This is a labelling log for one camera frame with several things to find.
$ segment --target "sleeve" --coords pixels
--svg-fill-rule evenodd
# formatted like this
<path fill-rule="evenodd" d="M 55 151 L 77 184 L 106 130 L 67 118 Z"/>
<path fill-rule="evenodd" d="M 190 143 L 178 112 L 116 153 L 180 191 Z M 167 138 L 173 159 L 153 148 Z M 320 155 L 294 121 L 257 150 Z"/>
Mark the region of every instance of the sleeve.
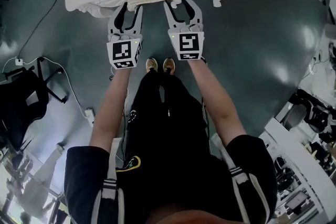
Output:
<path fill-rule="evenodd" d="M 64 192 L 78 224 L 91 223 L 92 209 L 109 169 L 109 153 L 94 146 L 72 147 L 66 160 Z"/>
<path fill-rule="evenodd" d="M 240 135 L 227 145 L 226 150 L 236 166 L 245 173 L 257 177 L 266 197 L 271 217 L 277 204 L 278 188 L 274 164 L 263 140 L 249 135 Z"/>

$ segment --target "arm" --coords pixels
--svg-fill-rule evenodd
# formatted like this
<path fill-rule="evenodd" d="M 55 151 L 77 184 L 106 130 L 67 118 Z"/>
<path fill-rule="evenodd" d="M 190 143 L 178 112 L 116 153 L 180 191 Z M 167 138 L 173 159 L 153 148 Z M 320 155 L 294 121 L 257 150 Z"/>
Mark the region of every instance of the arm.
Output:
<path fill-rule="evenodd" d="M 246 134 L 235 105 L 203 60 L 188 62 L 218 135 L 227 146 L 237 136 Z"/>
<path fill-rule="evenodd" d="M 119 132 L 130 73 L 130 68 L 115 72 L 94 121 L 90 146 L 100 147 L 110 152 L 112 141 Z"/>

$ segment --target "person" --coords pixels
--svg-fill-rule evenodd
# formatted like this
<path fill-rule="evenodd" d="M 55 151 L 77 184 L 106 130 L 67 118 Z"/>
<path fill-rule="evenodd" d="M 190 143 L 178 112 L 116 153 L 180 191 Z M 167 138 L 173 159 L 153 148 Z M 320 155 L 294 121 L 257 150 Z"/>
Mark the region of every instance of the person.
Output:
<path fill-rule="evenodd" d="M 235 164 L 257 178 L 266 197 L 267 208 L 251 182 L 240 185 L 249 221 L 266 223 L 277 201 L 272 159 L 261 139 L 246 135 L 231 98 L 205 61 L 188 63 L 221 142 Z M 157 61 L 150 58 L 146 71 L 128 116 L 125 162 L 116 169 L 117 181 L 106 179 L 109 153 L 121 124 L 131 69 L 115 72 L 89 146 L 68 150 L 65 196 L 72 220 L 80 224 L 122 223 L 123 217 L 124 223 L 146 224 L 242 222 L 232 174 L 224 161 L 210 154 L 202 105 L 174 75 L 173 59 L 165 60 L 160 74 Z M 160 86 L 165 91 L 163 103 Z M 103 187 L 118 192 L 115 203 L 104 199 Z"/>
<path fill-rule="evenodd" d="M 25 221 L 27 221 L 26 219 L 30 219 L 28 216 L 36 217 L 38 219 L 43 218 L 46 212 L 54 205 L 55 200 L 53 199 L 44 207 L 49 195 L 56 163 L 63 152 L 64 148 L 57 144 L 55 150 L 47 158 L 45 163 L 42 164 L 41 168 L 28 181 L 23 193 L 21 180 L 15 179 L 12 182 L 7 179 L 8 190 L 14 193 L 18 203 L 25 212 L 23 214 Z"/>

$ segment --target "black t-shirt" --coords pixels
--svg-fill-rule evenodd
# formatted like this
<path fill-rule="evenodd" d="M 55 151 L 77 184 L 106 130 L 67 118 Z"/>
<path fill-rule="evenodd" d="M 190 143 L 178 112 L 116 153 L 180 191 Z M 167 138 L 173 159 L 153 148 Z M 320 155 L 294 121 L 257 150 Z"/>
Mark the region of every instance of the black t-shirt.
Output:
<path fill-rule="evenodd" d="M 263 141 L 241 135 L 226 149 L 236 166 L 257 177 L 272 216 L 277 201 L 276 175 Z M 145 223 L 152 210 L 168 204 L 242 221 L 225 162 L 195 150 L 193 154 L 183 151 L 178 140 L 163 150 L 145 147 L 132 153 L 125 168 L 117 169 L 117 186 L 124 192 L 125 223 Z M 101 148 L 69 149 L 65 195 L 69 213 L 77 224 L 91 223 L 93 204 L 106 179 L 108 162 L 109 154 Z M 264 207 L 251 183 L 244 184 L 239 190 L 250 223 L 265 221 Z M 111 208 L 111 220 L 104 222 L 114 223 L 118 219 L 113 215 L 114 210 Z"/>

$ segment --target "sneaker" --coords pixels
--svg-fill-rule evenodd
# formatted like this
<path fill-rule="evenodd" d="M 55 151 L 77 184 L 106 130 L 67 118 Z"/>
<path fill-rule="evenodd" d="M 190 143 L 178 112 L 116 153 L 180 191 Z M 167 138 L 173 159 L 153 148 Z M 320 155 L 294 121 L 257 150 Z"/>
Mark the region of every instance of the sneaker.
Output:
<path fill-rule="evenodd" d="M 152 68 L 157 72 L 158 71 L 158 63 L 154 58 L 148 58 L 147 61 L 146 61 L 146 71 L 147 71 L 147 73 Z"/>
<path fill-rule="evenodd" d="M 163 62 L 163 72 L 173 75 L 175 72 L 175 62 L 172 58 L 166 58 Z"/>

